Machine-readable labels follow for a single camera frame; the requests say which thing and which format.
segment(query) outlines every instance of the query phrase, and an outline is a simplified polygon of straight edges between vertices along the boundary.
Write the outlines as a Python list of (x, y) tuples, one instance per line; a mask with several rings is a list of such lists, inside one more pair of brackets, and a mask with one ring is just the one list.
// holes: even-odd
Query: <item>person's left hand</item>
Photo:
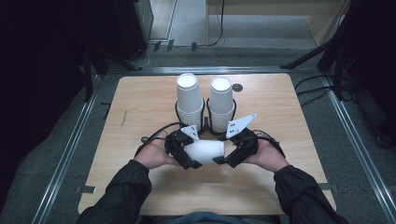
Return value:
[(165, 141), (161, 139), (155, 139), (142, 148), (139, 154), (134, 157), (134, 160), (149, 169), (155, 169), (165, 164), (179, 166), (177, 161), (166, 153)]

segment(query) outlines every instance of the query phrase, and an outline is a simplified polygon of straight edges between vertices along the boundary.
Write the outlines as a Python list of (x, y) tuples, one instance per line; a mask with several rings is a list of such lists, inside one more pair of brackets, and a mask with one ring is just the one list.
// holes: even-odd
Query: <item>paper cup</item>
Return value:
[(209, 110), (210, 128), (212, 129), (212, 131), (214, 131), (216, 133), (227, 132), (228, 121), (230, 121), (233, 118), (234, 110), (235, 110), (235, 105), (233, 105), (233, 108), (225, 114), (216, 114), (212, 111), (212, 108), (210, 108), (210, 110)]
[(198, 79), (192, 73), (177, 77), (177, 106), (186, 113), (195, 112), (202, 106)]
[(227, 77), (215, 77), (210, 88), (209, 108), (217, 114), (228, 113), (233, 108), (232, 82)]
[(202, 104), (201, 108), (193, 113), (185, 113), (182, 110), (180, 110), (179, 107), (177, 107), (177, 114), (178, 117), (180, 118), (180, 121), (188, 124), (188, 125), (196, 125), (197, 126), (197, 131), (201, 131), (202, 126), (204, 125), (204, 115), (203, 115), (203, 110), (204, 109), (204, 104)]
[(224, 156), (224, 142), (212, 140), (198, 140), (186, 146), (186, 152), (201, 164), (213, 162), (213, 158)]

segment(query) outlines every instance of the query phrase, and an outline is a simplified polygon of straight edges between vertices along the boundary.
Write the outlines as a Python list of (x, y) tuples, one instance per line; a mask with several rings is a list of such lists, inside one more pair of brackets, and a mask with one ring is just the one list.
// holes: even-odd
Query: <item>black stand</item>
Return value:
[(332, 64), (335, 62), (334, 93), (339, 100), (342, 100), (341, 80), (343, 75), (342, 64), (344, 60), (344, 45), (346, 44), (346, 37), (348, 36), (347, 32), (349, 31), (353, 20), (356, 19), (356, 14), (358, 9), (361, 7), (361, 2), (364, 1), (353, 0), (350, 3), (348, 13), (344, 17), (344, 20), (341, 22), (334, 36), (329, 41), (317, 47), (316, 49), (306, 53), (304, 56), (292, 63), (280, 65), (280, 68), (293, 69), (324, 51), (322, 57), (317, 64), (317, 69), (319, 70), (319, 72), (327, 72), (329, 71)]
[(99, 75), (105, 76), (107, 73), (108, 67), (106, 63), (103, 61), (102, 56), (109, 58), (113, 62), (121, 65), (122, 67), (128, 70), (140, 69), (140, 68), (135, 68), (133, 65), (128, 64), (124, 60), (117, 58), (116, 56), (110, 54), (104, 49), (98, 47), (86, 47), (84, 51), (84, 75), (85, 75), (85, 88), (86, 88), (85, 102), (88, 102), (93, 94), (91, 64)]

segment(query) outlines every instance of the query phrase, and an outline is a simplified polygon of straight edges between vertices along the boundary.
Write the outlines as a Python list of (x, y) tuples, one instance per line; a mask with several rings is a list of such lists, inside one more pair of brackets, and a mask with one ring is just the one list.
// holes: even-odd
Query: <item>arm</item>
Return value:
[(164, 164), (177, 162), (166, 154), (163, 140), (154, 140), (116, 173), (105, 195), (84, 210), (77, 223), (135, 223), (151, 192), (149, 169)]
[(314, 177), (291, 166), (268, 142), (259, 140), (257, 153), (245, 162), (275, 173), (280, 205), (294, 223), (347, 223), (332, 209)]

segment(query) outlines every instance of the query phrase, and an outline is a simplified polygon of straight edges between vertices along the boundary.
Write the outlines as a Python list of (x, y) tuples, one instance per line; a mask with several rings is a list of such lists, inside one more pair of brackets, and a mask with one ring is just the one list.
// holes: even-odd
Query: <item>stacked paper cups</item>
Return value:
[(197, 132), (202, 129), (204, 100), (199, 89), (198, 79), (192, 73), (177, 78), (177, 113), (180, 121), (196, 125)]
[(216, 133), (227, 132), (228, 121), (233, 118), (232, 82), (227, 77), (212, 80), (209, 98), (210, 127)]

